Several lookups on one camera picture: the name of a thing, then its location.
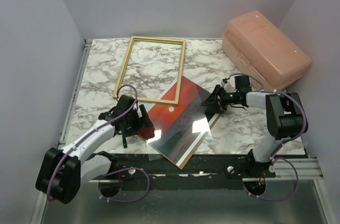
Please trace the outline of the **green wooden picture frame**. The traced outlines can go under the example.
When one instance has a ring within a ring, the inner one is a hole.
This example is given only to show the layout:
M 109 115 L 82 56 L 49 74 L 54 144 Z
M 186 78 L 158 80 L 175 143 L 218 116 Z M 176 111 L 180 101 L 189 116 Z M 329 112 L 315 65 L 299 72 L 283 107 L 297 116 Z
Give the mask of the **green wooden picture frame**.
M 113 98 L 123 84 L 137 89 L 138 100 L 148 103 L 179 103 L 186 40 L 132 36 L 118 74 Z

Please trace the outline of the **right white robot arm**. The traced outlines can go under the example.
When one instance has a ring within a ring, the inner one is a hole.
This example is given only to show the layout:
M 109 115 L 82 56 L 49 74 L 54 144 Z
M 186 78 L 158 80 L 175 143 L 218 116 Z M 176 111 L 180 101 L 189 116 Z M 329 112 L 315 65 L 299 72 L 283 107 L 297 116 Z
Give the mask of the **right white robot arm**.
M 297 93 L 278 90 L 253 91 L 250 79 L 242 73 L 230 75 L 215 86 L 210 96 L 202 102 L 206 111 L 223 114 L 227 107 L 261 108 L 266 111 L 267 135 L 245 157 L 241 173 L 258 177 L 274 163 L 277 152 L 287 143 L 308 130 L 308 120 Z

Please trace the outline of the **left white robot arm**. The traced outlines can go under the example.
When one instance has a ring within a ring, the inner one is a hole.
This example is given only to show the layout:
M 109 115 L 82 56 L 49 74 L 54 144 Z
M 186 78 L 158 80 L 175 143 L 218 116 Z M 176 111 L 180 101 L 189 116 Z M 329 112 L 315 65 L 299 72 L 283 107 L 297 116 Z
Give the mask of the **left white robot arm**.
M 95 151 L 116 135 L 123 139 L 140 135 L 154 137 L 155 129 L 144 105 L 122 95 L 115 107 L 99 114 L 98 120 L 80 138 L 61 149 L 50 148 L 44 155 L 36 180 L 37 190 L 48 201 L 70 203 L 80 186 L 91 179 L 117 175 L 118 166 L 106 152 Z

